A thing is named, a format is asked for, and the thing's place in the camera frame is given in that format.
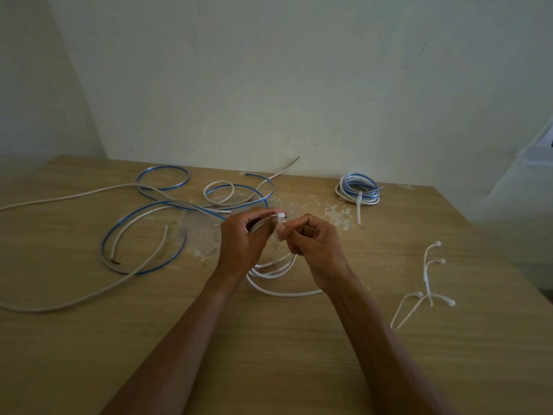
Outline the person's left forearm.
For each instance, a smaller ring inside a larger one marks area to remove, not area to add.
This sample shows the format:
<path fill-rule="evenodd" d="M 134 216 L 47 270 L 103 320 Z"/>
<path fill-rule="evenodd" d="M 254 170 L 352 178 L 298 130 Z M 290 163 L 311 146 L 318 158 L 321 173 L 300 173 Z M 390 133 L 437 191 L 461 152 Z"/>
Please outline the person's left forearm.
<path fill-rule="evenodd" d="M 244 277 L 213 272 L 100 415 L 182 415 L 218 320 Z"/>

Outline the person's left hand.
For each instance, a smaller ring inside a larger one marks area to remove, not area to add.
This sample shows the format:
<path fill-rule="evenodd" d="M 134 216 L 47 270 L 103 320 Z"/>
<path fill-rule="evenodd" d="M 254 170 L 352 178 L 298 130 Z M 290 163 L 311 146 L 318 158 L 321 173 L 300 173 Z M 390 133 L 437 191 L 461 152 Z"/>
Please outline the person's left hand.
<path fill-rule="evenodd" d="M 221 224 L 221 246 L 212 278 L 235 290 L 260 258 L 254 257 L 254 224 L 263 218 L 277 218 L 280 212 L 284 210 L 256 207 L 226 219 Z"/>

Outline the person's right forearm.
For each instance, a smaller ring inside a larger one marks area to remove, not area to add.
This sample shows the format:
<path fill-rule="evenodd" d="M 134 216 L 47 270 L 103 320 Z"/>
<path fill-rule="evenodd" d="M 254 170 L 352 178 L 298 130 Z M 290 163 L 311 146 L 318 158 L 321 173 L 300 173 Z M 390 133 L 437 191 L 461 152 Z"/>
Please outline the person's right forearm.
<path fill-rule="evenodd" d="M 325 293 L 354 349 L 378 415 L 456 415 L 355 275 L 331 277 Z"/>

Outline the person's right hand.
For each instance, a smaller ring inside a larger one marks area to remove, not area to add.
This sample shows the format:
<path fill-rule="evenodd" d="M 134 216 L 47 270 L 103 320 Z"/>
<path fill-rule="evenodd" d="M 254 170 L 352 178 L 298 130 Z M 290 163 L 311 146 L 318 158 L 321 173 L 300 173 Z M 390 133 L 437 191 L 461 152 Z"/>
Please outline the person's right hand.
<path fill-rule="evenodd" d="M 310 249 L 303 257 L 316 285 L 330 298 L 356 279 L 334 225 L 306 214 L 283 223 L 281 228 L 282 237 L 284 232 L 299 232 L 310 238 Z"/>

